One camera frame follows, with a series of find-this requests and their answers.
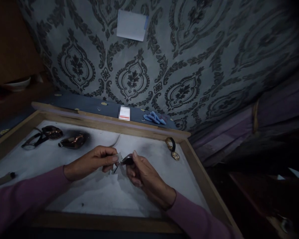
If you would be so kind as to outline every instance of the wooden cabinet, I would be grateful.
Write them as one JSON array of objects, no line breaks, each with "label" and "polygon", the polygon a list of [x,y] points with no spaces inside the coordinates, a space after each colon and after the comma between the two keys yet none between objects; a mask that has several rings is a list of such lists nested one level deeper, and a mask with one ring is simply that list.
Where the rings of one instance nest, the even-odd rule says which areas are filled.
[{"label": "wooden cabinet", "polygon": [[0,85],[43,71],[15,0],[0,0]]},{"label": "wooden cabinet", "polygon": [[17,1],[0,0],[0,85],[34,75],[37,77],[32,77],[25,90],[0,93],[3,97],[0,100],[0,121],[18,114],[32,101],[53,91]]}]

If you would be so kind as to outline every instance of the small card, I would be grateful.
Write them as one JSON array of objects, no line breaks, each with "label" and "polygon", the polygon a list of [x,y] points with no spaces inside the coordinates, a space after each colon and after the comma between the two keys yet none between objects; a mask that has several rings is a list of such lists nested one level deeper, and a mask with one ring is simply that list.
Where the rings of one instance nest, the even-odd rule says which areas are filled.
[{"label": "small card", "polygon": [[119,113],[120,120],[130,121],[130,108],[121,106],[120,113]]}]

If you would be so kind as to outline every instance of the pink sweater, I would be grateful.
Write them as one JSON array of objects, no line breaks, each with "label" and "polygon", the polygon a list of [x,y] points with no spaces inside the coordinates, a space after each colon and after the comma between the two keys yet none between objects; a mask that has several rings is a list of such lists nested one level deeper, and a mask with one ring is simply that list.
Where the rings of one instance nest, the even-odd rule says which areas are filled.
[{"label": "pink sweater", "polygon": [[[37,177],[0,189],[0,234],[22,216],[29,216],[70,182],[63,166]],[[238,238],[229,227],[177,192],[173,207],[167,211],[191,238]]]}]

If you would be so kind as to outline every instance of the damask wallpaper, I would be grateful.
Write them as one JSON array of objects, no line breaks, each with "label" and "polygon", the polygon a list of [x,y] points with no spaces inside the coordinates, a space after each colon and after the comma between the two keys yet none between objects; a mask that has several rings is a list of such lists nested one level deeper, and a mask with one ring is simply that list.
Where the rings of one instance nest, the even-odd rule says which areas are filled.
[{"label": "damask wallpaper", "polygon": [[[60,89],[207,127],[299,64],[299,22],[282,0],[18,0]],[[149,15],[143,42],[116,37],[118,9]]]}]

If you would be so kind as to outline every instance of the wooden frame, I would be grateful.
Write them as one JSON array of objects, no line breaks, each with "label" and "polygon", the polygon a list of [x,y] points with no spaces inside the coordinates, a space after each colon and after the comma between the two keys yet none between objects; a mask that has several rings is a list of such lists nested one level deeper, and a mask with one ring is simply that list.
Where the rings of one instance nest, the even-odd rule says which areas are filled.
[{"label": "wooden frame", "polygon": [[[166,137],[172,136],[176,143],[180,144],[211,213],[240,233],[234,219],[191,147],[187,139],[190,133],[137,122],[121,121],[112,117],[67,110],[42,103],[32,103],[32,105],[37,111],[0,138],[0,160],[24,139],[33,130],[33,127],[36,127],[43,120],[53,120],[158,140],[165,140]],[[182,230],[169,218],[153,219],[47,211],[42,212],[32,225],[51,228],[182,233]]]}]

